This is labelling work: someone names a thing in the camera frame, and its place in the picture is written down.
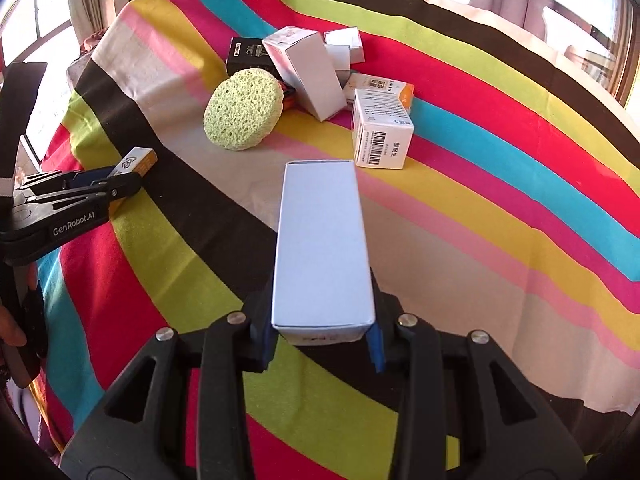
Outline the person left hand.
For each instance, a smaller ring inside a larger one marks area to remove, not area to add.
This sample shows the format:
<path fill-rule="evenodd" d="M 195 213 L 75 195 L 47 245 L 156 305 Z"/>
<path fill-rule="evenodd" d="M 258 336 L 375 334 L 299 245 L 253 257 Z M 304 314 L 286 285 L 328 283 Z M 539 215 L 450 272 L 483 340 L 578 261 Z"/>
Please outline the person left hand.
<path fill-rule="evenodd" d="M 22 286 L 26 286 L 28 290 L 37 289 L 37 266 L 31 263 L 26 274 L 18 280 Z M 27 338 L 21 327 L 15 322 L 14 317 L 9 310 L 2 304 L 0 306 L 0 333 L 1 339 L 12 347 L 23 347 L 27 342 Z"/>

